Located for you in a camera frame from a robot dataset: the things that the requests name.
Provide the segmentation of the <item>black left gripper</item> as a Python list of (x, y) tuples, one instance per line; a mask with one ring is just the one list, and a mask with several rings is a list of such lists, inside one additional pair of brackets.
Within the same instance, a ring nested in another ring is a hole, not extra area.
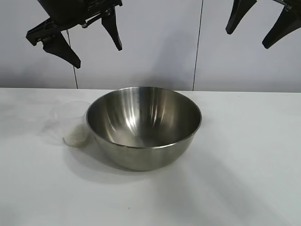
[(35, 46), (43, 40), (43, 50), (55, 55), (79, 69), (81, 60), (71, 49), (61, 31), (77, 25), (87, 28), (101, 19), (103, 27), (112, 38), (118, 51), (122, 43), (116, 23), (115, 7), (122, 6), (120, 0), (39, 0), (49, 18), (30, 29), (26, 39)]

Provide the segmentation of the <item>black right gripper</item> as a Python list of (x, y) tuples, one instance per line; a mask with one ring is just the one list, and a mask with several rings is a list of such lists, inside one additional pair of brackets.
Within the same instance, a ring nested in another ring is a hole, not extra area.
[[(227, 34), (232, 34), (245, 14), (254, 6), (257, 0), (233, 0), (233, 6), (225, 28)], [(262, 44), (269, 49), (277, 41), (301, 27), (301, 9), (290, 6), (284, 0), (275, 0), (284, 6), (274, 26), (263, 39)]]

